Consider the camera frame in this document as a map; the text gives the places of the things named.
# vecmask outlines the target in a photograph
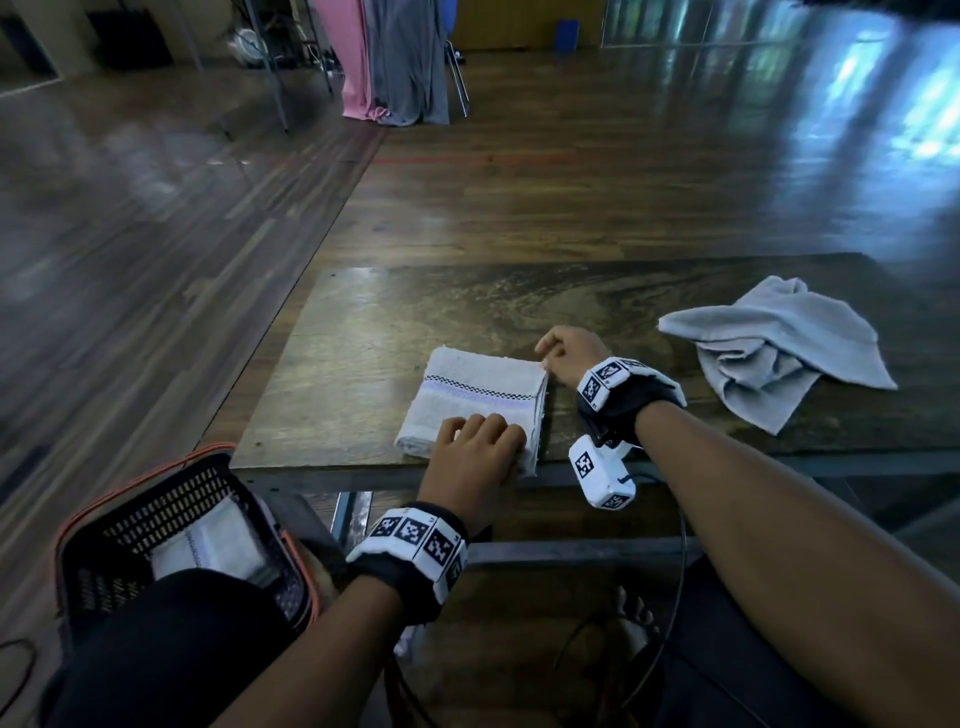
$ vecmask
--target person's left arm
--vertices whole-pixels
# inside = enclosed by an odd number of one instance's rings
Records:
[[[450,511],[475,536],[492,523],[500,486],[525,442],[523,430],[500,415],[444,421],[418,500]],[[393,587],[357,577],[214,728],[356,725],[404,623]]]

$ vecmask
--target wooden table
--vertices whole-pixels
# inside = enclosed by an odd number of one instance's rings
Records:
[[[800,277],[849,302],[880,335],[898,392],[821,379],[779,437],[736,418],[709,389],[692,344],[658,318],[732,303],[768,275]],[[556,323],[597,331],[611,349],[677,379],[689,410],[814,476],[956,472],[960,341],[945,313],[865,255],[655,262],[349,268],[320,276],[236,451],[254,488],[308,493],[414,487],[424,461],[394,439],[433,349],[533,359]],[[538,477],[575,485],[566,461],[582,434],[569,391],[550,385]],[[630,464],[652,471],[648,461]]]

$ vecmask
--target laundry basket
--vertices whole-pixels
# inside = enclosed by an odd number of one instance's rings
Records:
[[[154,582],[151,551],[225,497],[243,511],[279,573],[267,591],[287,621],[301,631],[316,618],[319,599],[313,581],[289,535],[230,471],[231,448],[198,450],[148,473],[94,501],[63,527],[54,568],[65,657]]]

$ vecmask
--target pink fabric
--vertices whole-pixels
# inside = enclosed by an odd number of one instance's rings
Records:
[[[375,119],[363,0],[313,0],[313,5],[344,67],[344,116]]]

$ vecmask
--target folded towel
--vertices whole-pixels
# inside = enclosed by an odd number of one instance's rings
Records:
[[[770,276],[733,305],[677,311],[663,333],[697,345],[707,382],[731,412],[776,435],[821,374],[897,389],[874,328],[800,279]]]
[[[430,354],[395,445],[408,455],[430,457],[448,417],[498,412],[508,425],[520,425],[527,433],[517,469],[521,476],[533,475],[545,394],[546,372],[538,362],[440,347]]]
[[[225,497],[150,553],[154,579],[184,569],[213,569],[268,587],[280,576],[240,506]]]

